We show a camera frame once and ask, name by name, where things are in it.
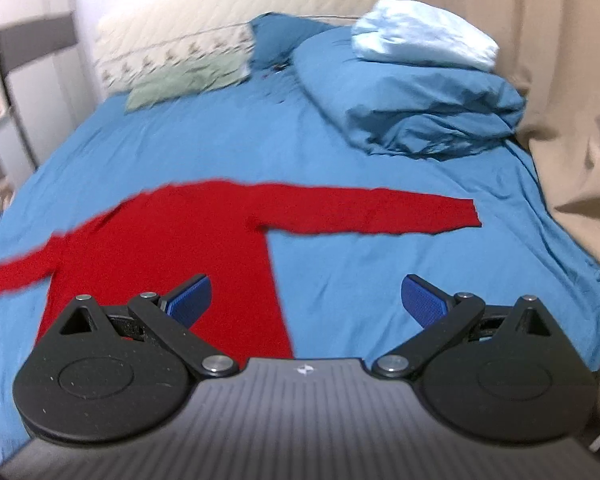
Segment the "blue folded duvet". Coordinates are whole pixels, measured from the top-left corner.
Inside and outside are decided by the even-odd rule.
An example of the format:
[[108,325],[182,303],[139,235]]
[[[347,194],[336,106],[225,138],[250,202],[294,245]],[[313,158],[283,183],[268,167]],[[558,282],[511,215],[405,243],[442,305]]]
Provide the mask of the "blue folded duvet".
[[337,27],[294,49],[301,89],[350,145],[374,155],[475,155],[515,133],[526,101],[505,79],[464,68],[365,61]]

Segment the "dark blue pillow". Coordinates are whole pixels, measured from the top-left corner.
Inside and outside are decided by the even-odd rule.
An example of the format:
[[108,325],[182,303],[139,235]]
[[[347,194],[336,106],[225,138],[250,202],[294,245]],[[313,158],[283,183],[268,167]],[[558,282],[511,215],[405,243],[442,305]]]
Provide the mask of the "dark blue pillow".
[[327,23],[281,13],[261,14],[249,26],[253,36],[250,58],[253,70],[286,64],[292,51],[304,40],[332,29]]

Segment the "light blue blanket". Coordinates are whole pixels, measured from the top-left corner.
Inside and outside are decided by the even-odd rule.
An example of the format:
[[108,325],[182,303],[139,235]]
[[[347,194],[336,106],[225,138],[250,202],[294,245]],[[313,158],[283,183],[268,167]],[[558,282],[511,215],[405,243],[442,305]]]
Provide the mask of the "light blue blanket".
[[498,43],[448,10],[416,0],[378,0],[351,28],[352,50],[365,61],[453,66],[490,73]]

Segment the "beige curtain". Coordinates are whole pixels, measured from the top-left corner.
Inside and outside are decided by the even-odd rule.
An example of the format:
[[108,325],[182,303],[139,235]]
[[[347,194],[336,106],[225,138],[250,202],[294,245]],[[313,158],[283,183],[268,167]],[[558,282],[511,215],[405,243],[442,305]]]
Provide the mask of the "beige curtain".
[[600,0],[418,0],[500,46],[496,72],[527,99],[517,138],[553,218],[600,263]]

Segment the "blue bed sheet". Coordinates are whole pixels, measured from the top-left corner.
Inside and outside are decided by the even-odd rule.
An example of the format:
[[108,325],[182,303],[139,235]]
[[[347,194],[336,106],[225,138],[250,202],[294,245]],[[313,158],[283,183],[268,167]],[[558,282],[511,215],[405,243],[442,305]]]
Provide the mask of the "blue bed sheet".
[[539,297],[600,368],[600,264],[550,215],[531,156],[513,141],[459,158],[370,155],[351,146],[293,70],[127,113],[113,96],[20,188],[0,220],[0,262],[139,192],[227,179],[393,188],[469,198],[477,229],[439,235],[273,231],[268,253],[298,359],[373,361],[418,333],[400,285],[415,273],[507,306]]

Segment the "red sweater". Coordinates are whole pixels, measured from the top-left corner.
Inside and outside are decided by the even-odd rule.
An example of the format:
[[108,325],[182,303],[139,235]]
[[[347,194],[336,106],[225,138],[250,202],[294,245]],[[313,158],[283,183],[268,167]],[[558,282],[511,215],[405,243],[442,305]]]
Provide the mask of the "red sweater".
[[47,330],[76,295],[123,304],[195,274],[212,301],[195,333],[239,363],[291,356],[266,232],[438,234],[480,223],[471,200],[388,188],[210,180],[137,194],[40,248],[0,263],[0,294],[50,281]]

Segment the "green pillow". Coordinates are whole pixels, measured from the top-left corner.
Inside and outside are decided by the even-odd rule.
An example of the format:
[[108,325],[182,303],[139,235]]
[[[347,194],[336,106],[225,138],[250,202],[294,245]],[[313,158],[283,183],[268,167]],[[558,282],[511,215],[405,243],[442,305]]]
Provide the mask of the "green pillow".
[[232,51],[158,68],[132,83],[125,110],[135,112],[182,96],[241,84],[251,74],[249,59],[248,52]]

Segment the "beige quilted headboard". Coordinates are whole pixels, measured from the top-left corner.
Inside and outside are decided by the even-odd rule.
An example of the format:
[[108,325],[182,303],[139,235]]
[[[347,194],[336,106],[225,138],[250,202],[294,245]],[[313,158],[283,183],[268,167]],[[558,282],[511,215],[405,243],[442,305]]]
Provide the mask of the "beige quilted headboard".
[[349,25],[377,0],[118,0],[94,14],[93,65],[106,96],[157,68],[253,46],[249,22],[268,12]]

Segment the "white grey wardrobe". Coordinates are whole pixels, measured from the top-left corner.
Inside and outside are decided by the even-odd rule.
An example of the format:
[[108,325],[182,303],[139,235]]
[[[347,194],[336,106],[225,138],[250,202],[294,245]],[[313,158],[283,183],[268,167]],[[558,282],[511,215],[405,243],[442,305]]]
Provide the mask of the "white grey wardrobe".
[[0,0],[0,85],[38,168],[102,102],[79,0]]

